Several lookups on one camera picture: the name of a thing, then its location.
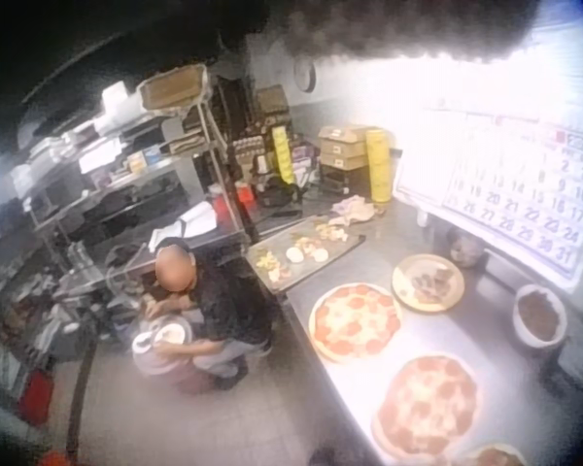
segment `baking tray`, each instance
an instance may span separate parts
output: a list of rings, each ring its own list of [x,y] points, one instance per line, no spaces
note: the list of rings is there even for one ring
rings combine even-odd
[[[292,286],[322,270],[343,254],[364,242],[365,237],[363,235],[351,234],[349,228],[344,225],[337,226],[343,228],[348,234],[348,241],[322,240],[320,234],[316,231],[316,226],[320,223],[328,223],[328,220],[328,216],[309,216],[287,230],[283,230],[280,233],[249,247],[246,253],[246,259],[259,279],[271,292],[282,293],[287,291]],[[316,262],[313,258],[305,258],[305,260],[299,264],[294,264],[288,260],[286,251],[288,248],[295,245],[295,242],[299,237],[320,240],[322,247],[328,251],[328,260],[325,262]],[[259,258],[269,250],[272,251],[272,254],[277,259],[279,259],[282,265],[288,267],[291,273],[288,278],[273,283],[268,277],[267,270],[257,267]]]

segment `white bowl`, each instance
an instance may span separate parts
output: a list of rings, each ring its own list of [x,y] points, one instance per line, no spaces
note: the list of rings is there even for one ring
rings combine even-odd
[[[521,313],[519,309],[519,301],[523,296],[533,293],[534,291],[538,291],[542,294],[546,295],[546,298],[553,306],[553,310],[559,316],[559,324],[557,329],[555,330],[555,336],[552,340],[545,342],[544,340],[540,340],[535,335],[531,333],[529,328],[523,322],[521,318]],[[521,339],[521,341],[532,348],[548,348],[553,347],[558,344],[561,340],[564,339],[566,336],[567,330],[567,316],[566,316],[566,308],[560,298],[557,297],[553,291],[548,288],[544,288],[543,286],[538,286],[537,284],[527,284],[520,288],[516,293],[516,301],[514,303],[514,312],[512,314],[512,319],[514,320],[514,328],[516,329],[516,335]]]

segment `floor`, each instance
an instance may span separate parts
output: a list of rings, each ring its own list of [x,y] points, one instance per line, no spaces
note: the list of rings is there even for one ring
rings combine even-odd
[[[249,358],[229,392],[183,395],[144,380],[129,354],[100,349],[83,410],[80,460],[90,466],[303,466],[324,445],[363,464],[341,408],[284,322],[274,350]],[[49,430],[65,445],[77,363],[58,366]]]

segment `pizza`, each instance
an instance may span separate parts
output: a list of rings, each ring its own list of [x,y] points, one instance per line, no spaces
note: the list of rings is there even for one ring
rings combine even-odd
[[[509,445],[487,445],[470,454],[457,466],[526,466],[523,455]]]
[[[401,308],[379,286],[350,283],[318,300],[309,319],[316,348],[335,362],[378,354],[401,325]]]
[[[432,460],[468,431],[479,405],[477,384],[460,361],[419,357],[391,382],[372,432],[392,456]]]

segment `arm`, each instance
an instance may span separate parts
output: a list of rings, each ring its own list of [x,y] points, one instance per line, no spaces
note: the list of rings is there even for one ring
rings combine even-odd
[[[159,342],[154,345],[154,349],[167,356],[205,356],[218,354],[223,350],[223,345],[224,341],[213,342],[212,340],[197,340],[187,345]]]
[[[192,305],[187,295],[180,296],[176,299],[165,299],[159,302],[150,302],[145,310],[145,316],[148,319],[164,316],[183,309],[188,309]]]

